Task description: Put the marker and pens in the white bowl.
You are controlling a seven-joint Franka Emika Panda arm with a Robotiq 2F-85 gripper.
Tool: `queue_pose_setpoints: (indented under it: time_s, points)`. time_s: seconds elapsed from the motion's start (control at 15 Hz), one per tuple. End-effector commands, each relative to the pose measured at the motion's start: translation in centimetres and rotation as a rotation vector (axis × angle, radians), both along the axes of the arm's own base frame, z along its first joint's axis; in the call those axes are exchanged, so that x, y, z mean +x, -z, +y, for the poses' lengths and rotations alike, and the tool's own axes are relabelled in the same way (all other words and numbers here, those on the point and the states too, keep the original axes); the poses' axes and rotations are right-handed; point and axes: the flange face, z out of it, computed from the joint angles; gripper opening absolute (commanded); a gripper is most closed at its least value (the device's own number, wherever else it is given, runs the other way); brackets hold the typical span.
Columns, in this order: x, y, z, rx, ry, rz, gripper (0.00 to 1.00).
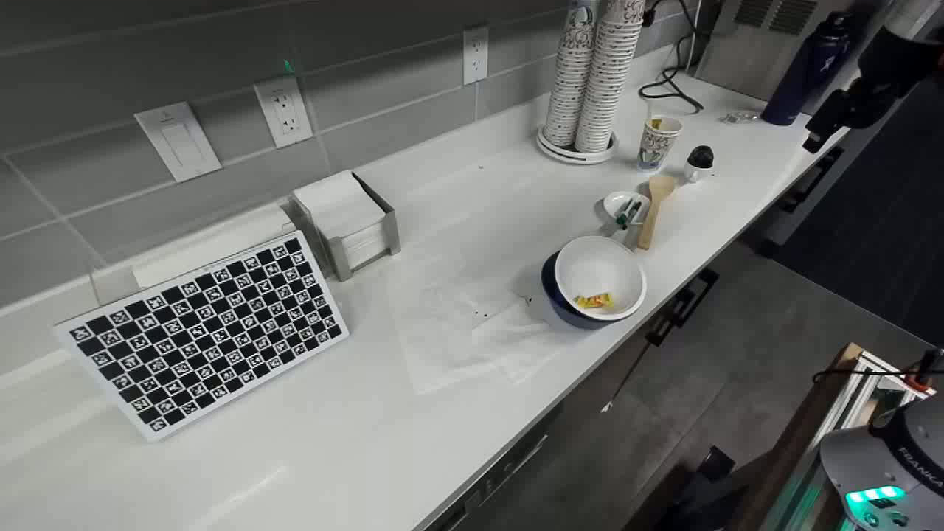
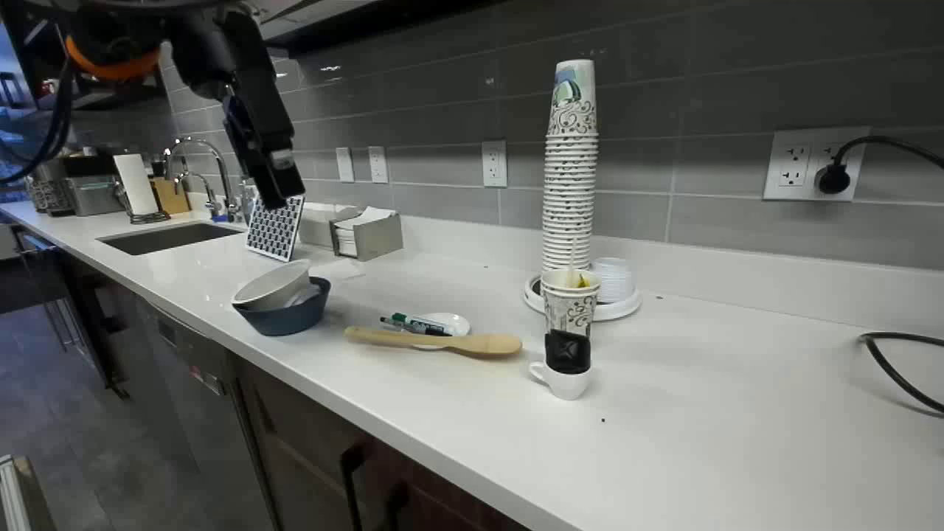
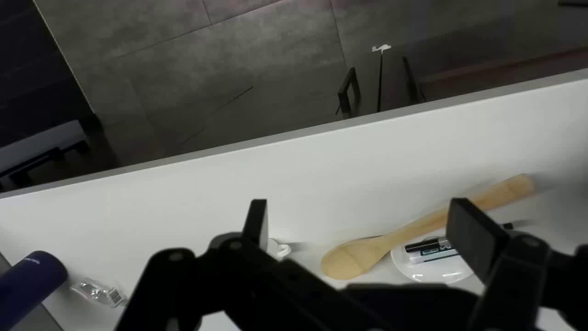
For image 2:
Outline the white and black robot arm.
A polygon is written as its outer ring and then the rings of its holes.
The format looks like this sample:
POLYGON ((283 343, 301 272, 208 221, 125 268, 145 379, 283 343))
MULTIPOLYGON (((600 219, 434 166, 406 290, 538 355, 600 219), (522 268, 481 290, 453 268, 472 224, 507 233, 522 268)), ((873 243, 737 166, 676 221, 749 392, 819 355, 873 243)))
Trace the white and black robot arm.
POLYGON ((267 39, 242 0, 7 0, 16 29, 29 16, 63 32, 53 112, 43 144, 4 176, 18 182, 49 163, 72 126, 80 75, 99 82, 139 82, 156 72, 161 47, 171 47, 181 81, 220 100, 239 169, 254 181, 267 210, 304 194, 292 159, 296 126, 277 91, 267 39))

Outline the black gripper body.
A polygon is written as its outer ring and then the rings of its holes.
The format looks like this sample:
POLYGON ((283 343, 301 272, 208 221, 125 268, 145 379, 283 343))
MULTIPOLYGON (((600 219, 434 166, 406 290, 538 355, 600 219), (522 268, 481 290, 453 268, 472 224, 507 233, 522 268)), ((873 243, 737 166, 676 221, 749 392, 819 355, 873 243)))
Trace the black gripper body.
POLYGON ((258 182, 267 210, 283 206, 304 191, 292 159, 296 126, 280 98, 246 103, 239 95, 226 100, 226 126, 242 171, 258 182))

